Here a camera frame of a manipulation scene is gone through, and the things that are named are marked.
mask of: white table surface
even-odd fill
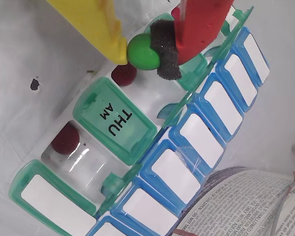
[[[148,20],[148,11],[154,16],[162,9],[134,0],[122,3],[126,1],[134,3],[133,15],[143,18],[136,23],[137,18],[128,13],[131,17],[124,26],[128,33]],[[295,1],[235,2],[239,9],[251,5],[255,10],[246,25],[269,61],[271,74],[218,169],[240,165],[291,174],[295,170],[291,152],[295,144]],[[103,56],[45,0],[0,0],[0,236],[56,235],[9,200],[9,183],[67,105],[66,94],[86,71],[97,70],[102,63]],[[36,77],[42,84],[40,92],[30,90]]]

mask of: green ball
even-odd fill
[[[136,35],[128,44],[128,61],[139,70],[155,70],[159,68],[160,58],[151,49],[151,35],[142,33]]]

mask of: black sponge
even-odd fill
[[[157,20],[151,26],[151,48],[160,57],[157,74],[165,80],[177,80],[182,77],[178,67],[174,21]]]

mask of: dark red ball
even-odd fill
[[[128,63],[127,65],[118,65],[112,71],[112,79],[119,86],[130,85],[137,76],[137,68]]]
[[[80,135],[78,130],[70,123],[58,133],[55,139],[51,142],[53,149],[62,154],[71,154],[80,142]]]

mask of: yellow foam block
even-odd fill
[[[47,0],[95,48],[115,64],[127,64],[127,39],[113,0]]]

